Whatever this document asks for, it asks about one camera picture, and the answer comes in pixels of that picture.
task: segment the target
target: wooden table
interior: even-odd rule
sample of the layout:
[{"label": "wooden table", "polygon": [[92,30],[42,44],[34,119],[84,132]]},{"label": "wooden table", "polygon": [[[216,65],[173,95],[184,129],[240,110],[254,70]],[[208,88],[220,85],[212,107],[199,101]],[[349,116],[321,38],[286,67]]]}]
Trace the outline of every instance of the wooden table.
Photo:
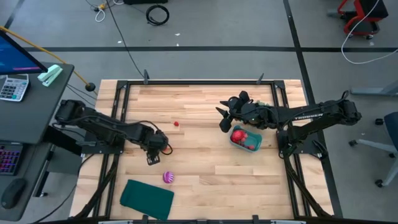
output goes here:
[{"label": "wooden table", "polygon": [[[290,107],[306,105],[301,81],[284,81]],[[117,80],[101,82],[96,102],[99,112],[111,114],[116,83]],[[119,160],[111,218],[142,218],[142,213],[119,204],[128,179],[175,192],[170,220],[251,219],[252,215],[259,215],[260,219],[293,218],[275,130],[245,126],[263,135],[261,150],[255,153],[233,147],[228,135],[220,131],[218,124],[222,117],[215,107],[223,107],[220,100],[238,96],[241,90],[246,90],[252,99],[273,105],[271,88],[262,85],[132,86],[126,122],[154,122],[169,137],[174,152],[169,156],[161,154],[160,164],[148,166],[144,151],[126,142]],[[95,155],[82,167],[70,215],[77,214],[96,190],[102,158]],[[307,188],[325,211],[333,213],[321,162],[309,155],[300,155],[300,158]],[[163,183],[165,171],[175,174],[172,184]],[[303,215],[301,196],[297,189],[296,192]],[[107,193],[105,190],[100,214],[103,214]]]}]

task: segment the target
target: yellow cable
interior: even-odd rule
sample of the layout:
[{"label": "yellow cable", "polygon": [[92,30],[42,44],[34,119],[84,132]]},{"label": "yellow cable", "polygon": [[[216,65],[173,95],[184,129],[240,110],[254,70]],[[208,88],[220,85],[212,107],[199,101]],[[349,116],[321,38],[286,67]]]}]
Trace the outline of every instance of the yellow cable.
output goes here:
[{"label": "yellow cable", "polygon": [[[49,55],[51,55],[51,56],[53,56],[53,57],[55,57],[56,59],[58,59],[58,60],[59,60],[60,62],[62,62],[62,63],[65,63],[65,64],[67,63],[66,61],[62,60],[60,57],[56,56],[54,53],[49,52],[48,50],[45,50],[44,48],[42,48],[42,47],[40,47],[40,46],[38,46],[38,45],[33,44],[33,43],[30,42],[29,40],[27,40],[27,39],[21,37],[20,35],[14,33],[13,31],[11,31],[11,30],[9,30],[9,29],[3,27],[3,26],[0,26],[0,30],[3,30],[4,32],[7,32],[7,33],[13,35],[14,37],[17,37],[18,39],[24,41],[25,43],[27,43],[27,44],[29,44],[29,45],[31,45],[31,46],[33,46],[33,47],[35,47],[35,48],[37,48],[37,49],[39,49],[39,50],[45,52],[45,53],[47,53],[47,54],[49,54]],[[80,78],[81,81],[83,81],[83,83],[85,83],[86,85],[89,85],[88,82],[87,82],[78,72],[76,72],[76,71],[73,71],[73,72],[74,72],[75,75],[77,75],[77,77]]]}]

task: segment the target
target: striped ball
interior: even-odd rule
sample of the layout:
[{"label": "striped ball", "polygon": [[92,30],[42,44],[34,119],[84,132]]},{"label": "striped ball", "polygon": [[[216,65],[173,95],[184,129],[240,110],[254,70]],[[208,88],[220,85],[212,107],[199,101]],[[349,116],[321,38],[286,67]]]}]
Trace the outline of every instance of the striped ball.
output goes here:
[{"label": "striped ball", "polygon": [[173,180],[174,180],[174,174],[173,174],[172,172],[167,171],[167,172],[165,172],[165,173],[163,174],[163,181],[164,181],[166,184],[172,183]]}]

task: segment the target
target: monitor screen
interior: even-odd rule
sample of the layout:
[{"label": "monitor screen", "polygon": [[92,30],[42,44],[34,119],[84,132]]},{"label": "monitor screen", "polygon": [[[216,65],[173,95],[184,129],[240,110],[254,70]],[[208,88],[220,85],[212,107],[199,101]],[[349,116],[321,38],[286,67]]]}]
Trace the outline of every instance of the monitor screen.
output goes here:
[{"label": "monitor screen", "polygon": [[47,69],[0,31],[0,75],[41,73]]}]

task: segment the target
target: green cloth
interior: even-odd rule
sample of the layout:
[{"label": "green cloth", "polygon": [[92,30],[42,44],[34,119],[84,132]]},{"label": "green cloth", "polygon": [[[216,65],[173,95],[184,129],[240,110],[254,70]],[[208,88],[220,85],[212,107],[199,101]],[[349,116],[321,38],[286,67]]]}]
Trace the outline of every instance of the green cloth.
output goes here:
[{"label": "green cloth", "polygon": [[166,221],[172,206],[174,192],[128,180],[123,190],[120,204],[142,212],[148,216]]}]

